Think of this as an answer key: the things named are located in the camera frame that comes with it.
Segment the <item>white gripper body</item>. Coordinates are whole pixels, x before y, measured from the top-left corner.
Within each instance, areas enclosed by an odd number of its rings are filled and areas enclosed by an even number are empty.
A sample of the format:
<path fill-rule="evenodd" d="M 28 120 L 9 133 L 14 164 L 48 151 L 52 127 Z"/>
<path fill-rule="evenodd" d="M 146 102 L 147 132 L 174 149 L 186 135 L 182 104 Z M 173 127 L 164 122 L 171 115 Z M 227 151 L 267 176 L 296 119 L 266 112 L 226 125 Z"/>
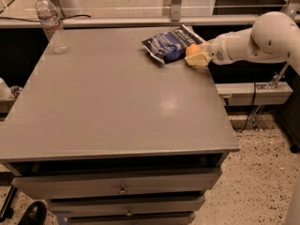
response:
<path fill-rule="evenodd" d="M 220 35 L 208 41 L 208 52 L 213 63 L 222 66 L 233 62 L 227 47 L 229 37 L 229 35 Z"/>

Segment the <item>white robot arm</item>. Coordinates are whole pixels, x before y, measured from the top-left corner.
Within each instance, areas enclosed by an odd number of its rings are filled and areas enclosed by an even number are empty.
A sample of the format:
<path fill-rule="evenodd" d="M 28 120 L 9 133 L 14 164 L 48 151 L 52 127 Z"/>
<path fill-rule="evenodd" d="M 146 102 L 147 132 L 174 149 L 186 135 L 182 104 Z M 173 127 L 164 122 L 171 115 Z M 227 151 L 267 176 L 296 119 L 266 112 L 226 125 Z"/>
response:
<path fill-rule="evenodd" d="M 192 67 L 204 67 L 210 62 L 221 66 L 237 61 L 287 62 L 300 74 L 300 28 L 288 15 L 268 12 L 251 28 L 190 45 L 185 60 Z"/>

